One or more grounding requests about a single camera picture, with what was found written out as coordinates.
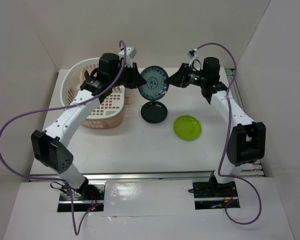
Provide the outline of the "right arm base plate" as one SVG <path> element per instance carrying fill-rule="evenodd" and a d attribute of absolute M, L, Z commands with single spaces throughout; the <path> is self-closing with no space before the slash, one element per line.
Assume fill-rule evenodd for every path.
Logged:
<path fill-rule="evenodd" d="M 209 182 L 193 182 L 188 190 L 194 197 L 196 210 L 240 208 L 237 187 L 234 181 L 226 184 L 214 184 Z"/>

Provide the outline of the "green plate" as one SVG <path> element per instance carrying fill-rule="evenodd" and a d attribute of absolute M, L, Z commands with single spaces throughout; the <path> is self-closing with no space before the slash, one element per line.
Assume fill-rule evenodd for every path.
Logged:
<path fill-rule="evenodd" d="M 200 121 L 191 115 L 181 115 L 173 123 L 173 130 L 177 137 L 184 141 L 194 141 L 202 133 Z"/>

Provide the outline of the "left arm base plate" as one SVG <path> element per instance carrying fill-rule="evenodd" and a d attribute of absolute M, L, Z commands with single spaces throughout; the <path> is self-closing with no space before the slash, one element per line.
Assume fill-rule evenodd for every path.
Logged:
<path fill-rule="evenodd" d="M 97 182 L 93 184 L 96 188 L 94 193 L 88 193 L 87 196 L 82 196 L 77 191 L 72 191 L 73 197 L 73 210 L 74 212 L 86 212 L 88 208 L 91 208 L 91 212 L 103 212 L 104 211 L 104 197 L 106 190 L 105 182 Z M 58 200 L 58 213 L 70 213 L 71 212 L 71 195 L 67 187 L 58 182 L 52 182 L 50 184 L 52 189 L 59 191 Z"/>

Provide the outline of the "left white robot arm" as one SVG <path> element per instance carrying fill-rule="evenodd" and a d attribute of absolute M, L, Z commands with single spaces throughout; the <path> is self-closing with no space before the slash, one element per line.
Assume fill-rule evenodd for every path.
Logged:
<path fill-rule="evenodd" d="M 135 89 L 146 83 L 133 62 L 134 56 L 131 47 L 121 49 L 118 54 L 104 53 L 97 68 L 84 72 L 84 82 L 66 110 L 46 129 L 35 130 L 31 135 L 35 159 L 65 180 L 78 200 L 98 191 L 75 167 L 74 156 L 67 146 L 80 125 L 114 87 Z"/>

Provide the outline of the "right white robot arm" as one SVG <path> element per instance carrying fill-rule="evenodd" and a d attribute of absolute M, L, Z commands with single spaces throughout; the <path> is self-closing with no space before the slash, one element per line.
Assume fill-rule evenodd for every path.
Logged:
<path fill-rule="evenodd" d="M 234 187 L 234 178 L 248 165 L 265 155 L 266 126 L 249 117 L 233 99 L 230 90 L 220 80 L 220 61 L 215 57 L 203 60 L 196 70 L 193 65 L 182 63 L 179 70 L 166 79 L 166 83 L 179 88 L 189 85 L 201 88 L 202 96 L 212 105 L 226 123 L 226 149 L 218 169 L 210 175 L 207 191 L 221 197 Z"/>

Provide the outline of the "blue floral plate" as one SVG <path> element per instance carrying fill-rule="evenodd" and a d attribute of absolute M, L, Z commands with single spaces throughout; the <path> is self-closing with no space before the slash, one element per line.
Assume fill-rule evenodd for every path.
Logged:
<path fill-rule="evenodd" d="M 157 101 L 163 98 L 169 89 L 166 80 L 169 78 L 167 72 L 160 66 L 152 65 L 145 68 L 141 74 L 145 84 L 138 87 L 139 93 L 149 101 Z"/>

